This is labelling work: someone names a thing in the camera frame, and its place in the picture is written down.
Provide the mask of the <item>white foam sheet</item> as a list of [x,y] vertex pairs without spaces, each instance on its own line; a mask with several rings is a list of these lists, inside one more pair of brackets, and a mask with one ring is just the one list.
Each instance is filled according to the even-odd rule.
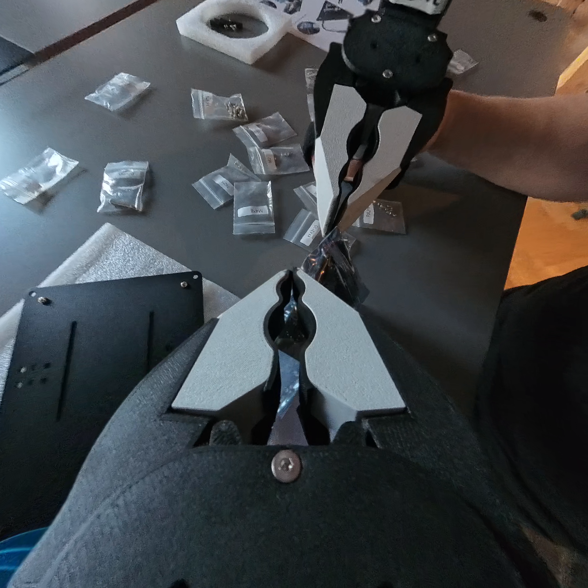
[[[169,275],[187,272],[188,267],[159,252],[139,239],[104,224],[70,255],[43,282],[41,287]],[[205,322],[218,317],[239,301],[239,297],[203,278]],[[20,301],[1,316],[1,400],[16,340],[24,302]]]

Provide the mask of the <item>printed instruction sheet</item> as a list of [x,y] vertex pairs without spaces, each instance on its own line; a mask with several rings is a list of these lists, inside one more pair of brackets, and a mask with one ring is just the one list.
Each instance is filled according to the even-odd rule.
[[286,16],[289,33],[327,52],[342,43],[352,18],[378,11],[381,1],[258,1]]

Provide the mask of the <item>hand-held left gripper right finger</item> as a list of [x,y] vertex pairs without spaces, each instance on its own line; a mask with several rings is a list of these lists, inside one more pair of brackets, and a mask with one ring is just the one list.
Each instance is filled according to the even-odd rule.
[[361,315],[302,270],[296,278],[302,310],[313,320],[303,360],[316,392],[311,414],[330,440],[347,422],[404,412],[406,403]]

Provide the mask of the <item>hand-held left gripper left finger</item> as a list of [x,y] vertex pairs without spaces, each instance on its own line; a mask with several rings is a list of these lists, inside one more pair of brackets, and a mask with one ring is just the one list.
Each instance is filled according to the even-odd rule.
[[245,443],[268,443],[280,399],[275,339],[291,288],[292,271],[281,270],[212,321],[174,411],[229,420]]

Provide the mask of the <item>black metal base plate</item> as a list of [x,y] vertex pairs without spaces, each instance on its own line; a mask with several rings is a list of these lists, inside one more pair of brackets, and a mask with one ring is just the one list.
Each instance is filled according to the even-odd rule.
[[1,539],[50,524],[122,401],[203,322],[195,271],[27,293],[1,400]]

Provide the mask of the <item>person's right forearm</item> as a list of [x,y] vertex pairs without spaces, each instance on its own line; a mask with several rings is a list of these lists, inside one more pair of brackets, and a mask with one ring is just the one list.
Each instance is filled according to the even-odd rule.
[[587,94],[511,98],[452,90],[423,151],[522,195],[586,202]]

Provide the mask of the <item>scattered small clear parts bags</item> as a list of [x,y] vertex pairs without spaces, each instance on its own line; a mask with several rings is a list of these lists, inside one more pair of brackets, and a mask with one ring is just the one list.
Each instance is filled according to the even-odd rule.
[[1,196],[1,261],[43,265],[104,222],[165,252],[227,251],[231,234],[268,239],[285,211],[298,148],[249,148],[230,121],[196,119],[215,91],[241,93],[262,129],[276,112],[306,130],[304,68],[322,59],[298,41],[247,66],[173,38],[160,47],[80,46],[1,88],[1,178],[44,148],[78,164],[26,204]]

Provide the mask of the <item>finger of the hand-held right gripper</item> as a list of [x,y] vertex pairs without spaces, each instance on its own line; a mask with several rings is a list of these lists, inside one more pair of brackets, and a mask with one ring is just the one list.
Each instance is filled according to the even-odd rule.
[[329,230],[347,230],[369,205],[401,174],[401,163],[422,119],[407,106],[385,111],[377,124],[378,147],[363,164],[359,184],[337,212],[329,210]]
[[321,233],[328,235],[336,218],[341,193],[340,174],[349,163],[348,138],[362,121],[366,103],[352,86],[334,85],[325,121],[315,140],[313,172]]

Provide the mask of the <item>silver plastic parts bag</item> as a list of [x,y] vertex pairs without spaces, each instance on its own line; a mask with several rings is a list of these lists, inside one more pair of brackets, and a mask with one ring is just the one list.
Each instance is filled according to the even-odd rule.
[[[356,310],[369,290],[353,264],[350,248],[349,239],[334,229],[308,254],[302,270]],[[268,445],[329,443],[328,428],[312,413],[318,394],[302,378],[304,351],[311,335],[304,325],[301,307],[292,285],[282,313],[283,327],[275,339],[281,391]]]

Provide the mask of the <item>white foam tray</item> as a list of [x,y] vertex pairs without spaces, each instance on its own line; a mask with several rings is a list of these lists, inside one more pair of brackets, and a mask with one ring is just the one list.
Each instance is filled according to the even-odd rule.
[[290,31],[291,19],[261,1],[202,1],[176,26],[183,37],[252,65]]

